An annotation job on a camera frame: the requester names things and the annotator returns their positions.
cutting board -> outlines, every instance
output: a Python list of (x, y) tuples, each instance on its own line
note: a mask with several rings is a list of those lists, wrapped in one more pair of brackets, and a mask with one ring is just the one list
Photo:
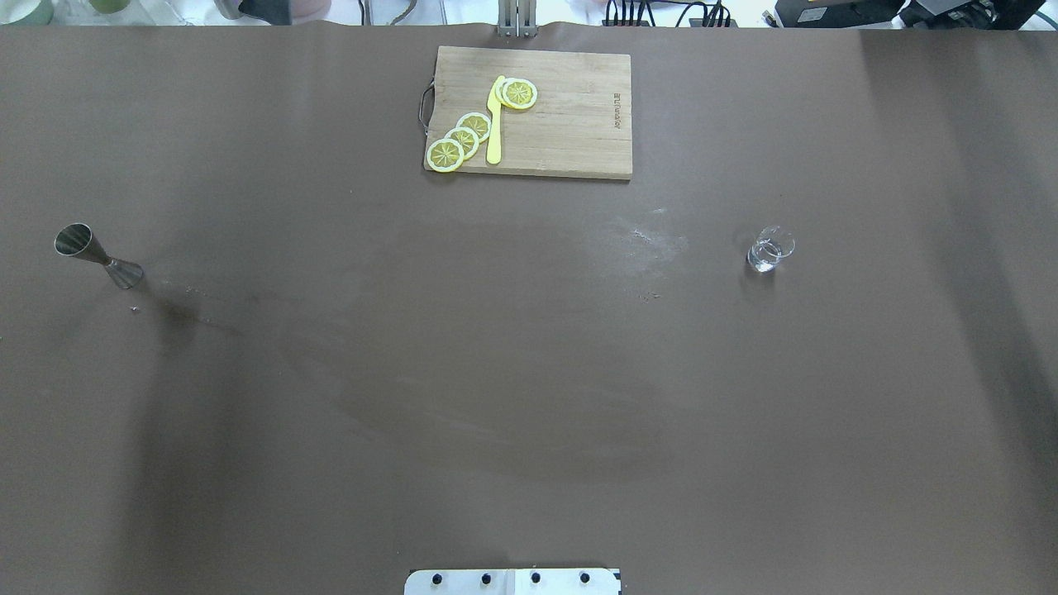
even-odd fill
[[(488, 114), (489, 91), (500, 74), (532, 80), (539, 91), (536, 105), (526, 110), (504, 108), (503, 161), (486, 163), (482, 143), (456, 173), (632, 178), (627, 54), (442, 46), (437, 49), (426, 146), (443, 138), (462, 114)], [(423, 167), (430, 167), (425, 155)]]

knife handle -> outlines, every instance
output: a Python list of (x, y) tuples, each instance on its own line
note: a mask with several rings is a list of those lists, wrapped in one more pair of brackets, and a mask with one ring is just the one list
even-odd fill
[(489, 163), (495, 165), (499, 163), (503, 157), (500, 148), (500, 127), (499, 127), (499, 114), (504, 112), (504, 106), (499, 106), (499, 109), (492, 111), (492, 129), (489, 131), (489, 148), (485, 151), (485, 160)]

metal jigger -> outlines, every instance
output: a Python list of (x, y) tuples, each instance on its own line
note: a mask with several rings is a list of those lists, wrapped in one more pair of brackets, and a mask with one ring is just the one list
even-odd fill
[(55, 251), (63, 256), (103, 265), (114, 285), (122, 289), (130, 289), (143, 278), (143, 267), (108, 256), (107, 251), (99, 246), (99, 240), (92, 233), (92, 228), (85, 223), (67, 226), (60, 231), (55, 236)]

tabletop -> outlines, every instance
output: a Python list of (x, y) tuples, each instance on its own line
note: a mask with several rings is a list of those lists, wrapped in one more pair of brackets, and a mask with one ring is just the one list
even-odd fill
[[(1058, 36), (645, 33), (0, 31), (0, 591), (1058, 591)], [(423, 170), (440, 44), (631, 54), (632, 180)]]

lemon slice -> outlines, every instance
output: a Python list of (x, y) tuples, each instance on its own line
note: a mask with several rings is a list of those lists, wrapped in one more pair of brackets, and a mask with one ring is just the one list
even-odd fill
[(462, 146), (463, 161), (474, 157), (474, 154), (477, 152), (477, 147), (481, 144), (481, 141), (477, 139), (477, 132), (467, 126), (456, 126), (449, 130), (449, 133), (444, 134), (444, 138), (452, 139)]
[(426, 149), (426, 164), (434, 172), (455, 172), (463, 162), (462, 145), (454, 139), (434, 141)]
[(492, 121), (489, 120), (488, 115), (478, 111), (472, 111), (463, 114), (463, 116), (460, 118), (459, 122), (456, 124), (456, 128), (460, 126), (466, 126), (467, 128), (473, 130), (474, 133), (477, 134), (477, 141), (479, 143), (484, 143), (485, 140), (489, 138), (489, 133), (492, 132)]
[(536, 103), (536, 86), (525, 78), (508, 78), (499, 88), (499, 101), (512, 109), (529, 109)]

